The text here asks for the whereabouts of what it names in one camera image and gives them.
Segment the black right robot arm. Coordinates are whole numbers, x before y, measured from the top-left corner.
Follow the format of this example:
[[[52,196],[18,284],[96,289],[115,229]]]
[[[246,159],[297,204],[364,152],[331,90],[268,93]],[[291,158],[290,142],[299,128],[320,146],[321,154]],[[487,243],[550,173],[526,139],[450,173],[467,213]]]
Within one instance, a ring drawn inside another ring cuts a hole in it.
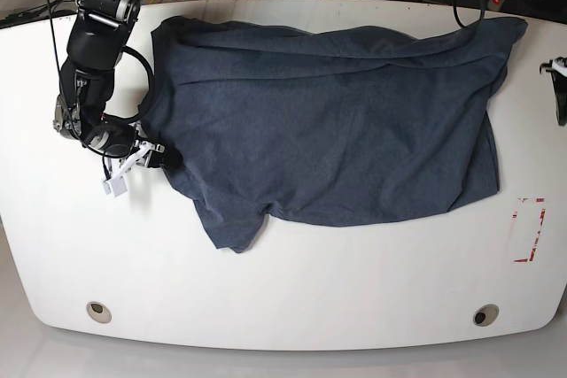
[[[103,159],[136,155],[145,167],[176,169],[182,163],[181,154],[147,138],[139,128],[155,100],[151,65],[127,45],[142,1],[75,0],[78,10],[66,46],[67,58],[59,71],[54,128]],[[115,67],[123,55],[140,62],[148,81],[136,114],[127,118],[105,111],[113,96]]]

